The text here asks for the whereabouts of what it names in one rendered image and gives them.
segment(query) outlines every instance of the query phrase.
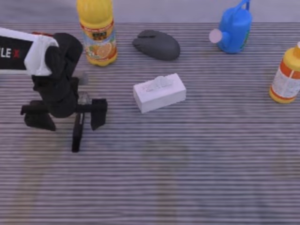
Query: white label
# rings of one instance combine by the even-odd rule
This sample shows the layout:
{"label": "white label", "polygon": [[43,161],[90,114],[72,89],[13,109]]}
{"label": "white label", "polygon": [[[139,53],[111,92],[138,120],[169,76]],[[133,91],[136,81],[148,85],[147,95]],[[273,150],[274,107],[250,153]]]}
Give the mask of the white label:
{"label": "white label", "polygon": [[293,98],[300,91],[300,79],[293,79],[294,71],[291,72],[290,76],[284,75],[280,68],[278,69],[274,78],[272,89],[273,91],[283,98]]}

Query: red x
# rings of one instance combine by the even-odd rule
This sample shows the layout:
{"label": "red x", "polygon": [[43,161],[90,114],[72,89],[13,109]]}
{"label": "red x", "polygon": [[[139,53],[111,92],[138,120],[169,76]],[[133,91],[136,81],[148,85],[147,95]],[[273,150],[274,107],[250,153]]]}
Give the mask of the red x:
{"label": "red x", "polygon": [[20,50],[14,49],[14,58],[20,58]]}

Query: small bottle with white label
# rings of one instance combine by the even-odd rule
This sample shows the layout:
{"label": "small bottle with white label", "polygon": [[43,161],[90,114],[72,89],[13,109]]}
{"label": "small bottle with white label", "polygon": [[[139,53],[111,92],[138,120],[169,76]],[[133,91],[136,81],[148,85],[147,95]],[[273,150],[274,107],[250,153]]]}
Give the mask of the small bottle with white label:
{"label": "small bottle with white label", "polygon": [[271,98],[283,104],[291,103],[300,91],[300,42],[285,52],[273,83]]}

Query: gray wooden surface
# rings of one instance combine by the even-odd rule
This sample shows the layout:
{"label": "gray wooden surface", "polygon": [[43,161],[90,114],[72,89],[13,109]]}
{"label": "gray wooden surface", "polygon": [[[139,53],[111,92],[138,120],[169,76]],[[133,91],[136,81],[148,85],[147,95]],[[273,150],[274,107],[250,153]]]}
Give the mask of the gray wooden surface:
{"label": "gray wooden surface", "polygon": [[[77,24],[4,27],[66,31]],[[74,116],[57,132],[28,128],[22,104],[39,99],[30,77],[0,77],[1,225],[298,225],[300,102],[268,96],[283,53],[300,37],[298,23],[256,23],[245,51],[226,55],[208,41],[216,24],[118,24],[119,59],[82,86],[107,98],[107,124],[89,118],[82,151],[70,152]],[[181,44],[162,62],[131,45],[143,29]],[[178,73],[187,100],[141,115],[132,87]]]}

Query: small white box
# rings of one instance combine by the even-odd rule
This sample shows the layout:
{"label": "small white box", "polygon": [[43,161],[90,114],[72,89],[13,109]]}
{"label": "small white box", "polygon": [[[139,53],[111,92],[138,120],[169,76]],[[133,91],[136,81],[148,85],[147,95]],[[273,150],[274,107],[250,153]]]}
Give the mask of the small white box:
{"label": "small white box", "polygon": [[171,74],[136,84],[133,93],[141,112],[146,113],[184,101],[187,90],[178,74]]}

